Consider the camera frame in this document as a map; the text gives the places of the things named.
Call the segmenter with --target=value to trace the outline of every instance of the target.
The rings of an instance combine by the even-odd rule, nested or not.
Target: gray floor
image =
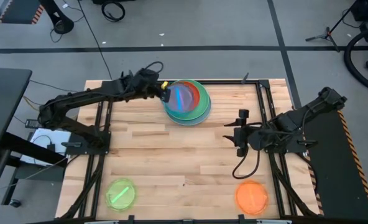
[[[55,0],[62,6],[62,0]],[[77,7],[75,0],[68,3]],[[274,0],[283,39],[287,46],[329,46],[329,42],[305,42],[326,26],[332,26],[352,0]],[[117,24],[105,21],[100,6],[82,1],[89,23],[102,47],[160,47],[204,45],[278,46],[270,9],[265,0],[138,0],[125,2],[126,18]],[[73,20],[80,12],[63,9]],[[348,23],[356,24],[352,16]],[[49,37],[50,19],[42,14],[36,25],[0,24],[0,49],[52,49],[96,47],[84,20],[54,44]],[[333,34],[339,45],[346,45],[358,33],[340,25]],[[364,40],[358,45],[368,45]],[[137,70],[154,60],[165,64],[162,78],[286,78],[279,51],[214,50],[104,53],[113,77],[121,71]],[[301,102],[315,98],[324,86],[335,88],[349,101],[344,115],[357,147],[368,180],[368,89],[346,70],[342,53],[288,52]],[[368,52],[354,52],[359,70]],[[74,90],[83,89],[85,80],[108,79],[99,53],[0,54],[0,67],[28,68],[32,79]],[[25,93],[43,103],[63,92],[31,83]],[[35,118],[36,111],[22,102],[16,112],[20,119]],[[12,120],[9,131],[26,137],[28,130]],[[6,185],[12,170],[6,169],[0,186]],[[29,223],[51,220],[55,214],[61,183],[22,181],[14,198],[21,208],[0,206],[0,223]]]

